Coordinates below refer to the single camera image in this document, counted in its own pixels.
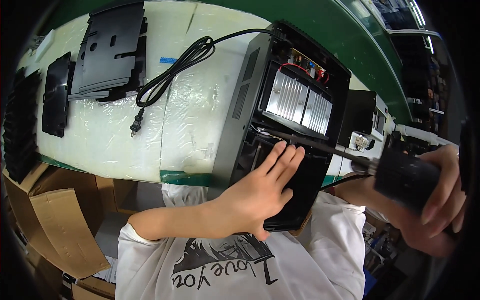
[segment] circuit board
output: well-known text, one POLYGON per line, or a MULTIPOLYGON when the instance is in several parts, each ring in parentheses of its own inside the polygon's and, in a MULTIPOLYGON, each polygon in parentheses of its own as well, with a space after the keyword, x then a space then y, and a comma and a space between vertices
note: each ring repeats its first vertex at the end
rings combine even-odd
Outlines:
POLYGON ((326 72, 324 68, 322 68, 313 60, 309 59, 307 56, 303 55, 295 48, 292 48, 292 54, 288 60, 288 63, 302 67, 314 79, 317 79, 318 76, 321 77, 322 74, 326 72))

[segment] hand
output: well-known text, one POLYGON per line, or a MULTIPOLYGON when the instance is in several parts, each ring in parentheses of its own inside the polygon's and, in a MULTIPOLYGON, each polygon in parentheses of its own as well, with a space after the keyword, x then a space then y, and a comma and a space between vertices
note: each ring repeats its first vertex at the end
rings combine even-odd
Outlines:
POLYGON ((442 231, 450 223, 454 232, 461 230, 466 206, 466 196, 461 191, 457 149, 447 145, 420 158, 441 168, 439 183, 421 217, 394 202, 390 202, 387 217, 393 226, 402 231, 410 247, 432 256, 448 256, 453 252, 455 243, 442 231))
POLYGON ((264 230, 264 221, 278 214, 292 198, 293 191, 284 190, 284 187, 305 157, 303 147, 286 146, 285 141, 277 143, 256 170, 217 199, 204 204, 215 211, 212 217, 216 219, 215 235, 218 238, 237 232, 249 232, 260 241, 270 236, 264 230))

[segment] red wire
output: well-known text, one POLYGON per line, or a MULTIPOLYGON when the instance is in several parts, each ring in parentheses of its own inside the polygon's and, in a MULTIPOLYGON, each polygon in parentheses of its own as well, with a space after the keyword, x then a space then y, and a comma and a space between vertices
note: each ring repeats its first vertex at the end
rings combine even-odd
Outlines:
MULTIPOLYGON (((280 66, 280 68, 279 68, 278 70, 279 70, 279 71, 282 70, 282 67, 283 67, 283 66, 295 66, 295 67, 297 67, 297 68, 300 68, 300 69, 304 70, 305 73, 307 73, 307 74, 310 76, 310 73, 308 73, 307 70, 305 70, 304 68, 302 68, 302 67, 299 66, 299 65, 296 65, 296 64, 293 64, 293 63, 284 63, 283 65, 280 66)), ((317 81, 320 81, 320 77, 323 78, 324 75, 327 74, 327 80, 325 80, 325 82, 324 82, 324 84, 326 84, 326 83, 330 80, 330 75, 329 75, 328 73, 326 73, 325 71, 322 71, 322 70, 319 70, 318 72, 319 72, 319 76, 318 76, 318 78, 317 78, 317 81)))
POLYGON ((318 75, 317 81, 320 81, 320 78, 324 78, 325 74, 327 74, 327 80, 325 80, 324 84, 326 84, 330 80, 330 74, 328 74, 327 72, 319 70, 318 73, 319 75, 318 75))
POLYGON ((327 84, 327 82, 330 80, 330 75, 328 73, 324 73, 324 74, 327 74, 327 80, 325 80, 324 84, 327 84))
POLYGON ((304 69, 304 68, 302 68, 301 66, 298 66, 298 65, 296 65, 296 64, 293 64, 293 63, 284 63, 283 65, 281 65, 281 66, 280 66, 280 69, 278 69, 278 70, 280 71, 280 70, 282 69, 282 67, 283 67, 283 66, 287 66, 287 65, 298 67, 298 68, 300 68, 300 69, 304 70, 304 71, 305 71, 305 73, 307 73, 307 74, 310 76, 310 73, 308 73, 308 71, 307 71, 307 70, 305 70, 305 69, 304 69))

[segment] fingernail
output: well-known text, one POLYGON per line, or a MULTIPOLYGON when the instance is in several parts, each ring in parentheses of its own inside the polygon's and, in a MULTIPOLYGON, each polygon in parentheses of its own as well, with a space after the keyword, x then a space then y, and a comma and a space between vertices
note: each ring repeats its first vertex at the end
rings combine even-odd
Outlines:
POLYGON ((460 223, 453 223, 452 228, 454 233, 459 233, 462 230, 463 222, 460 223))
POLYGON ((437 214, 437 211, 438 211, 437 206, 430 206, 427 209, 425 209, 425 211, 421 215, 421 223, 425 225, 428 222, 430 222, 433 219, 433 217, 437 214))
POLYGON ((448 221, 442 221, 441 223, 439 223, 436 226, 437 229, 430 234, 430 239, 439 235, 442 232, 442 230, 448 225, 447 223, 448 221))

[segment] aluminum heat sink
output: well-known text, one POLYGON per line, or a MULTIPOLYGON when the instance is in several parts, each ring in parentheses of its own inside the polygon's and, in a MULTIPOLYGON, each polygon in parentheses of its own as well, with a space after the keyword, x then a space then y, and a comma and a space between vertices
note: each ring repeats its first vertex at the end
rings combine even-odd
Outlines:
POLYGON ((266 111, 325 135, 332 103, 295 79, 277 72, 266 111))

